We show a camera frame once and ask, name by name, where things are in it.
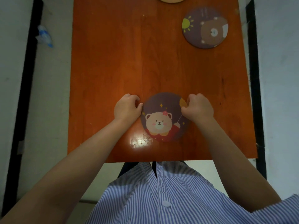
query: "person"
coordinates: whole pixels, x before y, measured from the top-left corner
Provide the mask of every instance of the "person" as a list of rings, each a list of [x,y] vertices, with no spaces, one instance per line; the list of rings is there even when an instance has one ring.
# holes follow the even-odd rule
[[[282,201],[216,122],[208,99],[190,94],[188,100],[181,112],[205,137],[229,198],[183,162],[140,162],[110,183],[86,223],[299,223],[298,195]],[[54,166],[0,223],[66,223],[140,116],[142,103],[135,101],[124,95],[114,120]]]

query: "cartoon bear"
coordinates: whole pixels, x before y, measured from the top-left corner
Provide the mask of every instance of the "cartoon bear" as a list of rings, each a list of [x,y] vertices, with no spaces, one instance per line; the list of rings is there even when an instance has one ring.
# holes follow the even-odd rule
[[[203,44],[217,46],[227,36],[228,23],[223,17],[214,17],[212,20],[202,21],[200,24]]]
[[[145,120],[146,132],[158,141],[170,141],[181,127],[179,123],[172,124],[172,114],[167,111],[147,114]]]

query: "person's left arm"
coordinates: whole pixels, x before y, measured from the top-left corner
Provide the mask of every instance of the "person's left arm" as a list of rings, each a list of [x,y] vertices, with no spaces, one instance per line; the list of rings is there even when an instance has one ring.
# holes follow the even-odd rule
[[[136,95],[126,94],[114,108],[114,120],[54,166],[0,221],[65,223],[103,166],[111,150],[140,116]]]

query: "cream cartoon bear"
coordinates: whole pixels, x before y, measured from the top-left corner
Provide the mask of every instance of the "cream cartoon bear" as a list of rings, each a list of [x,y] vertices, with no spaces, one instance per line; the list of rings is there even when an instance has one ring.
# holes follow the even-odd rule
[[[146,132],[155,136],[163,136],[163,140],[171,139],[180,129],[180,124],[172,124],[172,114],[166,111],[147,114]]]

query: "dark pants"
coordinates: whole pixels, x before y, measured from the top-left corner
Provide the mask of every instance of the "dark pants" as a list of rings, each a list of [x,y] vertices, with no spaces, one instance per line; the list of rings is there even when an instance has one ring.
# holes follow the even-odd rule
[[[121,169],[121,172],[119,173],[118,177],[122,176],[124,173],[126,173],[127,171],[129,171],[130,169],[132,169],[134,166],[136,166],[139,162],[126,162],[123,164],[123,168]],[[157,177],[157,171],[156,171],[156,167],[157,167],[157,163],[156,161],[152,162],[152,170],[155,173],[155,176]]]

